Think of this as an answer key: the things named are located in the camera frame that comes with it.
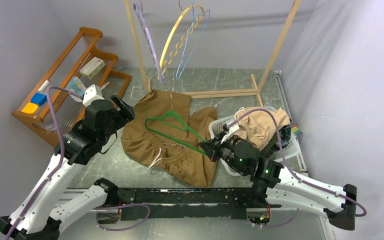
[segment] marble floor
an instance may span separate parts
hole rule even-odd
[[[123,96],[123,100],[134,106],[145,94],[145,88],[139,68],[123,68],[118,71],[130,74],[131,82]],[[152,88],[174,91],[179,93],[211,91],[211,90],[233,90],[252,88],[250,74],[254,74],[257,83],[260,81],[263,71],[255,69],[223,69],[223,68],[186,68],[180,80],[175,80],[175,68],[167,69],[164,83],[157,80],[155,68],[147,68],[146,75],[151,79]],[[118,78],[108,78],[110,84],[102,91],[103,96],[109,96],[119,92],[123,82]],[[271,72],[261,91],[261,99],[264,106],[274,108],[285,108],[278,82]],[[258,106],[255,96],[235,97],[214,97],[192,99],[190,112],[201,108],[214,106],[217,110],[217,117],[224,118],[233,115],[240,107]],[[106,178],[121,188],[187,188],[190,187],[182,181],[174,178],[164,170],[155,168],[152,173],[148,168],[129,159],[123,151],[120,139],[113,135],[104,146],[104,150],[114,142],[114,145],[105,154],[97,154],[93,160],[73,179],[69,188],[87,189],[95,180]],[[288,159],[289,164],[296,171],[299,171],[296,157]],[[227,174],[221,163],[217,164],[216,173],[212,187],[250,187],[250,177],[233,177]]]

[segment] folded cloth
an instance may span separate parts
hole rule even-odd
[[[124,152],[136,162],[145,166],[154,162],[155,167],[163,168],[191,186],[208,187],[213,181],[216,162],[211,162],[208,156],[145,128],[147,118],[159,117],[173,110],[199,135],[207,140],[211,139],[208,126],[217,119],[216,109],[205,107],[189,116],[190,108],[189,95],[161,90],[151,91],[134,106],[136,117],[124,127],[121,143]],[[169,117],[164,121],[182,127],[174,118]],[[149,121],[148,127],[199,148],[198,143],[201,140],[189,131],[179,130],[159,120]]]
[[[238,119],[245,113],[258,109],[260,107],[246,107],[236,113]],[[279,108],[277,111],[271,111],[279,129],[290,125],[291,121],[288,114]],[[246,115],[238,122],[239,130],[234,134],[241,139],[249,141],[255,148],[260,151],[269,143],[270,139],[276,134],[275,124],[269,114],[264,111],[254,111]]]

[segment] white box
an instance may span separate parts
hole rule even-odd
[[[92,79],[104,66],[105,62],[95,56],[80,69],[80,74],[88,79]]]

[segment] white wall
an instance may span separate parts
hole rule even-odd
[[[320,0],[281,78],[312,177],[368,210],[337,239],[384,239],[384,1]]]
[[[0,0],[0,216],[25,199],[53,152],[11,112],[69,42],[47,1]]]
[[[302,1],[273,69],[279,70],[285,64],[317,1]],[[211,10],[211,18],[187,66],[265,68],[293,2],[294,0],[196,0],[196,4],[202,4],[204,8]],[[70,37],[73,37],[81,26],[100,29],[104,38],[98,42],[98,46],[105,51],[116,53],[120,59],[119,64],[139,66],[123,0],[52,0],[52,3]],[[191,0],[180,1],[183,9],[191,3]],[[160,58],[167,37],[181,13],[179,1],[142,0],[142,5]],[[177,29],[172,40],[173,46],[189,28],[189,17],[186,17]],[[147,67],[153,67],[148,44],[134,12],[133,18],[143,61]],[[199,32],[193,33],[190,43],[194,44],[198,35]],[[177,67],[179,62],[180,57],[175,57],[170,66]]]

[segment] clothes hanger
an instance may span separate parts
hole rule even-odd
[[[168,122],[164,121],[166,118],[170,118],[170,117],[171,117],[171,118],[175,118],[175,119],[176,119],[176,120],[177,120],[183,127],[175,126],[175,125],[173,125],[173,124],[171,124],[171,123],[168,123]],[[161,120],[161,122],[162,122],[163,124],[168,125],[168,126],[173,127],[173,128],[176,128],[176,129],[178,129],[178,130],[180,130],[180,131],[183,131],[183,132],[187,132],[187,131],[189,131],[189,132],[191,132],[192,134],[194,134],[195,136],[197,136],[200,140],[202,140],[202,141],[206,141],[205,138],[203,138],[201,135],[199,135],[196,131],[194,131],[192,128],[190,128],[187,124],[185,124],[185,123],[183,122],[182,118],[181,118],[175,111],[170,110],[170,111],[166,112],[163,116],[152,116],[152,117],[148,117],[148,118],[145,120],[145,128],[148,129],[149,131],[155,133],[155,134],[158,134],[158,135],[160,135],[160,136],[163,136],[163,137],[165,137],[165,138],[168,138],[168,139],[172,140],[173,142],[176,142],[176,143],[178,143],[178,144],[180,144],[180,145],[183,145],[183,146],[185,146],[185,147],[187,147],[187,148],[190,148],[190,149],[192,149],[192,150],[195,150],[195,151],[197,151],[198,153],[200,153],[200,154],[202,154],[202,155],[205,155],[205,156],[207,155],[203,150],[201,150],[201,149],[199,149],[199,148],[197,148],[197,147],[195,147],[195,146],[192,146],[192,145],[190,145],[190,144],[188,144],[188,143],[186,143],[186,142],[182,142],[182,141],[180,141],[179,139],[176,139],[176,138],[174,138],[174,137],[172,137],[172,136],[166,135],[166,134],[164,134],[164,133],[162,133],[162,132],[159,132],[159,131],[157,131],[157,130],[155,130],[155,129],[152,129],[152,128],[148,127],[148,122],[149,122],[149,121],[156,121],[156,120]]]

